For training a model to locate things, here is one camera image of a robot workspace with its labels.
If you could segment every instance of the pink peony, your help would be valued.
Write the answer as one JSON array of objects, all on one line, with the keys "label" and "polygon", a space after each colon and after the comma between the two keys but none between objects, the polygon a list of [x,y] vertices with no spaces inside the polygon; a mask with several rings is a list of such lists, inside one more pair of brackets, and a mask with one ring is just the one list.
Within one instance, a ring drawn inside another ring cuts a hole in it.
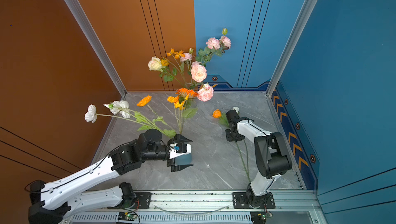
[{"label": "pink peony", "polygon": [[207,42],[207,47],[208,48],[215,48],[219,49],[220,48],[220,41],[216,38],[210,38]]},{"label": "pink peony", "polygon": [[183,54],[184,55],[184,57],[180,57],[180,60],[182,61],[182,62],[184,62],[184,61],[187,61],[187,60],[190,60],[191,61],[191,54],[190,53],[184,53]]},{"label": "pink peony", "polygon": [[228,48],[231,48],[231,40],[226,36],[221,36],[220,42],[224,43],[224,45],[227,46]]},{"label": "pink peony", "polygon": [[204,84],[203,87],[198,91],[198,99],[200,101],[208,101],[213,97],[213,87],[209,84]]},{"label": "pink peony", "polygon": [[196,82],[202,82],[206,79],[206,68],[200,62],[193,62],[191,64],[191,76]]}]

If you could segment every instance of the orange gerbera daisy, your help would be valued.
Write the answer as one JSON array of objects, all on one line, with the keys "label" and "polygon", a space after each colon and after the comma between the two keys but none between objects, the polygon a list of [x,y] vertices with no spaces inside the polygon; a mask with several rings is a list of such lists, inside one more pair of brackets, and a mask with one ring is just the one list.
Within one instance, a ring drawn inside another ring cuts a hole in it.
[{"label": "orange gerbera daisy", "polygon": [[183,52],[184,51],[179,51],[179,52],[175,52],[175,58],[176,59],[179,59],[180,57],[186,57],[184,54],[183,54]]},{"label": "orange gerbera daisy", "polygon": [[179,97],[173,97],[173,96],[169,96],[168,97],[168,102],[169,103],[176,103],[179,101]]},{"label": "orange gerbera daisy", "polygon": [[142,106],[145,106],[146,104],[148,104],[148,102],[150,102],[150,101],[151,101],[151,96],[150,96],[150,95],[147,95],[147,97],[144,97],[144,98],[143,98],[141,101],[139,101],[139,103],[137,103],[136,105],[142,107]]},{"label": "orange gerbera daisy", "polygon": [[180,88],[176,91],[176,94],[180,95],[182,98],[195,98],[198,97],[198,93],[196,93],[192,89],[187,89],[187,88]]}]

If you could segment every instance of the marble surface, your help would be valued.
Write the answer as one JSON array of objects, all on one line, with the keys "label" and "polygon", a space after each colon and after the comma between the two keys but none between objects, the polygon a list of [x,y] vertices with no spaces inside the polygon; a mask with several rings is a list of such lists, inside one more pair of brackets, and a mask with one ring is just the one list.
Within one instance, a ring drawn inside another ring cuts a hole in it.
[{"label": "marble surface", "polygon": [[[166,101],[170,93],[149,93],[152,100],[150,106],[163,116],[177,132],[174,107]],[[130,108],[147,117],[154,118],[149,108],[137,107],[136,103],[147,93],[128,93],[126,101]],[[134,190],[180,190],[180,189],[245,189],[249,181],[235,142],[225,138],[225,126],[212,117],[215,109],[228,111],[234,106],[240,108],[240,116],[246,116],[256,121],[256,124],[271,132],[277,131],[270,109],[264,99],[263,92],[215,92],[214,97],[207,102],[196,100],[199,110],[197,114],[185,122],[183,135],[190,140],[192,148],[192,164],[180,172],[171,172],[163,161],[147,161],[139,169],[126,173],[115,179],[97,185],[94,189],[101,190],[121,182],[130,182]],[[117,119],[101,157],[114,147],[136,139],[143,131],[136,131],[139,124]],[[249,173],[251,180],[258,172],[254,144],[246,140],[249,157]],[[243,141],[239,141],[242,156],[246,163],[246,149]],[[272,189],[300,189],[300,182],[295,172],[288,171],[278,179]]]}]

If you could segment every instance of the cream rose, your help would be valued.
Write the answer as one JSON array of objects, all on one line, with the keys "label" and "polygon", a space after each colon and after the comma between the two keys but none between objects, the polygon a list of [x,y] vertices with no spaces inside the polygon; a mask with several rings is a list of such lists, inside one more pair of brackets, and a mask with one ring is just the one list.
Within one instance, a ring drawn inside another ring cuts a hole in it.
[{"label": "cream rose", "polygon": [[150,70],[155,70],[155,71],[159,71],[163,68],[165,68],[164,66],[162,66],[161,64],[161,59],[158,57],[152,57],[151,61],[148,62],[148,68]]},{"label": "cream rose", "polygon": [[191,77],[196,82],[200,83],[206,79],[206,68],[200,62],[193,62],[191,64]]}]

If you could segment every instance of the orange poppy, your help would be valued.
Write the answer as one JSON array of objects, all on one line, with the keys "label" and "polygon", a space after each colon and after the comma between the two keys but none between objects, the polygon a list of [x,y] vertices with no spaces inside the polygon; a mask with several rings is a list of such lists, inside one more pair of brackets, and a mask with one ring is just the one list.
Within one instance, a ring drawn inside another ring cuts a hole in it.
[{"label": "orange poppy", "polygon": [[137,103],[136,105],[142,107],[142,106],[145,106],[146,104],[148,104],[148,102],[150,102],[150,101],[151,101],[151,96],[150,96],[150,95],[147,95],[147,97],[144,97],[144,98],[143,98],[141,101],[139,101],[139,103]]}]

